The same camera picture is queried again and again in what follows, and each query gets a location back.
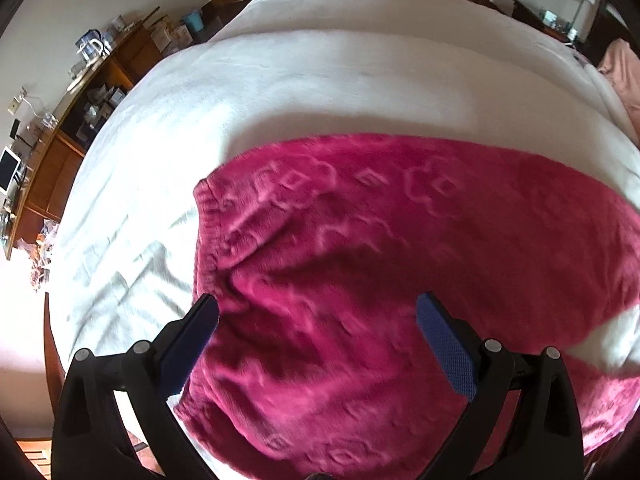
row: bed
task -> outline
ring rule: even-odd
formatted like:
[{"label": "bed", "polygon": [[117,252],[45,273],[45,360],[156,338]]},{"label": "bed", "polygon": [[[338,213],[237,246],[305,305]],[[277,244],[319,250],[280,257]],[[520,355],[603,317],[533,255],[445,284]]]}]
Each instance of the bed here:
[{"label": "bed", "polygon": [[[622,104],[553,38],[464,0],[254,0],[211,42],[152,70],[81,166],[50,284],[63,367],[80,348],[152,339],[189,309],[201,179],[257,146],[351,132],[543,155],[640,208],[638,137]],[[635,307],[606,320],[570,353],[638,373],[639,318]],[[220,478],[242,478],[196,447]]]}]

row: pink blanket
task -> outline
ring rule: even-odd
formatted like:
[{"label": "pink blanket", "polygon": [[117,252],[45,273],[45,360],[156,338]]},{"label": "pink blanket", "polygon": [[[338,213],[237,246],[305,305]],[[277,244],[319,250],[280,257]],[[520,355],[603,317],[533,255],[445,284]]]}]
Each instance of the pink blanket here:
[{"label": "pink blanket", "polygon": [[[195,197],[194,296],[215,295],[221,320],[176,412],[252,478],[417,477],[465,405],[416,325],[422,292],[529,353],[639,303],[639,216],[541,156],[315,137],[245,153]],[[588,451],[624,427],[640,384],[566,360]]]}]

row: electric kettle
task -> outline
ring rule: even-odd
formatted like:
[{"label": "electric kettle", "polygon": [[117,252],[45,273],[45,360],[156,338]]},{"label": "electric kettle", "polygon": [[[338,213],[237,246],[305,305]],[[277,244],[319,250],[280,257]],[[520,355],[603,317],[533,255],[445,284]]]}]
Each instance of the electric kettle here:
[{"label": "electric kettle", "polygon": [[95,29],[88,30],[76,41],[76,47],[78,47],[78,54],[82,54],[86,65],[91,66],[104,53],[102,34]]}]

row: nightstand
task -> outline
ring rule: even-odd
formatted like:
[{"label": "nightstand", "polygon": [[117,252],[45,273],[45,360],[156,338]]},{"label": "nightstand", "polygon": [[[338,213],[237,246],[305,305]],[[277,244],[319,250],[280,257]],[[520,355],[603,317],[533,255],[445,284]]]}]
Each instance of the nightstand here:
[{"label": "nightstand", "polygon": [[514,20],[526,23],[540,32],[544,32],[546,35],[555,38],[561,43],[569,44],[571,46],[574,45],[574,42],[570,40],[564,32],[545,25],[539,13],[536,10],[531,9],[526,4],[523,4],[520,0],[513,0],[513,13],[511,14],[511,17]]}]

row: white blanket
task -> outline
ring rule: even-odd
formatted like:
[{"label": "white blanket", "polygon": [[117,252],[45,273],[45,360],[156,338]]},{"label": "white blanket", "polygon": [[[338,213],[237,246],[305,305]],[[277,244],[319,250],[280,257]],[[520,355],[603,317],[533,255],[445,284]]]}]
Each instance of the white blanket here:
[{"label": "white blanket", "polygon": [[[185,314],[193,187],[266,142],[471,140],[558,160],[640,208],[640,155],[606,95],[561,43],[463,0],[255,0],[212,42],[152,70],[87,154],[51,274],[63,365],[83,347],[123,352]],[[638,318],[607,323],[576,353],[635,365]]]}]

